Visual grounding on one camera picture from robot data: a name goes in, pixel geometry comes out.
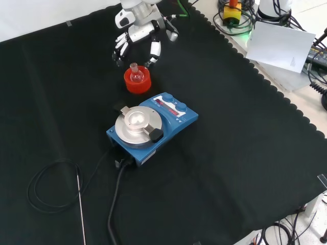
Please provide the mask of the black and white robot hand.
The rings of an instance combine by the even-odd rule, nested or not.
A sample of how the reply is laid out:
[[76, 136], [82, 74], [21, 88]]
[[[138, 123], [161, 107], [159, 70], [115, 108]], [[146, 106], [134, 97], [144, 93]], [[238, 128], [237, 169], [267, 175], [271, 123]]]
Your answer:
[[117, 66], [123, 66], [129, 46], [149, 37], [151, 38], [151, 48], [149, 59], [145, 62], [145, 67], [149, 68], [154, 65], [161, 54], [161, 41], [157, 33], [161, 29], [166, 29], [168, 27], [169, 21], [166, 17], [163, 18], [163, 23], [164, 28], [161, 28], [159, 22], [156, 20], [152, 20], [141, 27], [131, 25], [128, 31], [118, 36], [115, 40], [115, 47], [112, 54], [112, 59]]

